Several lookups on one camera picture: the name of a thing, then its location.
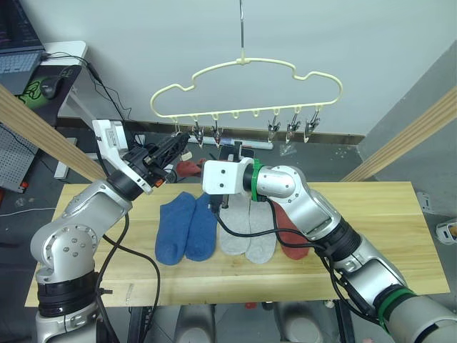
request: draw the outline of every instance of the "computer mouse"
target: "computer mouse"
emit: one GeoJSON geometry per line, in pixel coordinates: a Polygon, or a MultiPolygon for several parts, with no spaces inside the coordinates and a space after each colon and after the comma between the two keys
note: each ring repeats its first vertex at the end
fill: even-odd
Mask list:
{"type": "Polygon", "coordinates": [[[64,78],[59,75],[46,77],[40,84],[41,94],[48,100],[54,99],[59,93],[63,82],[64,78]]]}

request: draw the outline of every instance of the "pegboard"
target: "pegboard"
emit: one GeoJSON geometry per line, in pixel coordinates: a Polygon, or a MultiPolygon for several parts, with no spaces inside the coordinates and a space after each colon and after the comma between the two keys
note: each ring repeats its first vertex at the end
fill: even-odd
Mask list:
{"type": "Polygon", "coordinates": [[[0,126],[0,187],[22,193],[24,188],[21,187],[21,183],[38,148],[7,126],[0,126]]]}

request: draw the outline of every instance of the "white hanger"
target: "white hanger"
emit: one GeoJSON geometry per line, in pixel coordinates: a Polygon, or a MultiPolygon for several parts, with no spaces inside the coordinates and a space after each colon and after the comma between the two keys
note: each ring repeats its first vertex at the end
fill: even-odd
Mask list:
{"type": "Polygon", "coordinates": [[[241,58],[236,59],[235,61],[216,64],[215,66],[209,66],[208,68],[205,68],[205,69],[202,69],[202,70],[196,72],[194,75],[192,75],[192,78],[191,78],[192,85],[189,86],[189,87],[183,87],[180,84],[170,84],[169,86],[166,86],[166,87],[164,87],[162,89],[159,89],[151,97],[151,110],[152,110],[153,113],[155,113],[155,115],[157,115],[157,116],[159,116],[161,118],[170,118],[175,123],[178,122],[178,118],[180,118],[180,117],[191,117],[194,121],[197,121],[199,116],[212,116],[214,120],[218,120],[219,119],[219,115],[221,115],[221,114],[231,114],[233,116],[233,118],[237,119],[237,118],[239,118],[241,113],[245,113],[245,112],[251,112],[254,117],[258,117],[261,111],[269,111],[269,110],[272,110],[274,112],[274,115],[278,116],[280,110],[282,110],[282,109],[294,109],[295,112],[300,112],[300,110],[303,107],[310,107],[310,106],[315,106],[316,109],[321,109],[325,105],[335,104],[340,99],[341,93],[343,92],[343,84],[334,75],[327,74],[327,73],[322,73],[320,71],[310,71],[305,76],[299,76],[296,73],[296,67],[292,63],[289,63],[289,62],[286,62],[286,61],[282,61],[282,60],[279,60],[279,59],[264,59],[264,58],[258,58],[258,57],[245,57],[245,53],[244,53],[244,25],[243,25],[244,14],[243,14],[243,2],[242,2],[242,0],[240,0],[240,21],[241,21],[241,58]],[[164,93],[166,91],[169,91],[170,89],[177,88],[177,89],[180,89],[182,91],[191,91],[191,90],[195,89],[196,88],[196,79],[199,76],[201,76],[201,75],[203,75],[205,73],[208,73],[208,72],[216,70],[216,69],[224,68],[226,66],[235,66],[235,65],[238,65],[238,64],[243,66],[245,64],[249,64],[249,63],[252,63],[252,62],[271,63],[271,64],[279,64],[279,65],[282,65],[282,66],[287,66],[290,69],[292,69],[292,77],[295,80],[299,80],[299,81],[305,81],[305,80],[307,80],[309,77],[311,77],[313,75],[326,77],[327,79],[330,79],[330,80],[336,82],[336,84],[338,85],[338,96],[335,99],[330,100],[330,101],[315,102],[315,103],[309,103],[309,104],[291,104],[291,105],[285,105],[285,106],[256,107],[256,108],[251,108],[251,109],[229,109],[229,110],[224,110],[224,111],[207,111],[207,112],[196,112],[196,113],[185,113],[185,114],[161,114],[161,113],[159,113],[159,111],[157,111],[157,109],[156,109],[156,107],[154,105],[157,97],[160,94],[162,94],[162,93],[164,93]]]}

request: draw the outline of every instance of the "gray sock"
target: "gray sock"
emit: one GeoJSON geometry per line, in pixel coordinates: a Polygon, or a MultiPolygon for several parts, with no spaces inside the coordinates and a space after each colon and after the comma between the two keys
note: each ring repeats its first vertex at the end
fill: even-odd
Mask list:
{"type": "MultiPolygon", "coordinates": [[[[231,194],[228,198],[228,209],[221,209],[220,216],[225,225],[240,234],[248,234],[249,203],[251,200],[242,194],[231,194]]],[[[235,237],[220,228],[219,241],[221,249],[227,255],[240,255],[249,247],[250,238],[235,237]]]]}
{"type": "MultiPolygon", "coordinates": [[[[270,205],[266,202],[251,202],[249,224],[252,234],[274,229],[270,205]]],[[[265,263],[273,256],[275,247],[275,234],[252,237],[246,257],[253,263],[265,263]]]]}

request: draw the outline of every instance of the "laptop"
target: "laptop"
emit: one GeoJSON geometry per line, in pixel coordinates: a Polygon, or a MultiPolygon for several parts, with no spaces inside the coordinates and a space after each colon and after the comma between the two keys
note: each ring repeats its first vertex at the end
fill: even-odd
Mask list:
{"type": "Polygon", "coordinates": [[[43,52],[19,0],[0,0],[0,84],[22,94],[43,52]]]}

